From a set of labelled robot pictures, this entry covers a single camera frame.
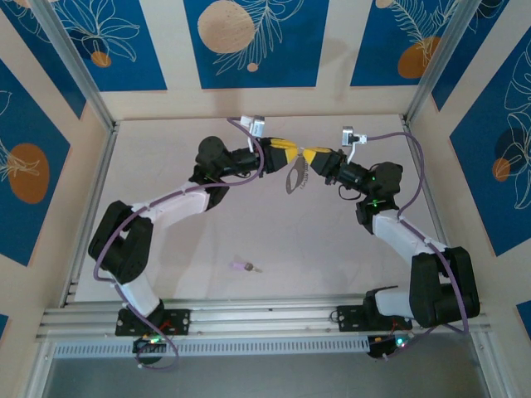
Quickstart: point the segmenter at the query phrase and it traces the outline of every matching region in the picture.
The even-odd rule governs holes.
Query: black mounting plate
[[[189,309],[164,309],[160,327],[164,325],[162,332],[168,336],[187,336],[190,327]],[[128,309],[122,308],[118,312],[116,321],[116,336],[141,337],[144,334],[154,333],[142,323]]]
[[[393,321],[401,330],[411,330],[411,321],[402,317],[369,317],[363,305],[340,305],[337,307],[340,332],[374,332],[392,330]]]

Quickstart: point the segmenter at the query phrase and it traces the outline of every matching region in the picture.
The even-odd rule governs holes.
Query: gray floor
[[[184,357],[172,372],[132,359],[55,360],[50,398],[487,396],[470,340],[429,336],[389,362],[366,354]]]

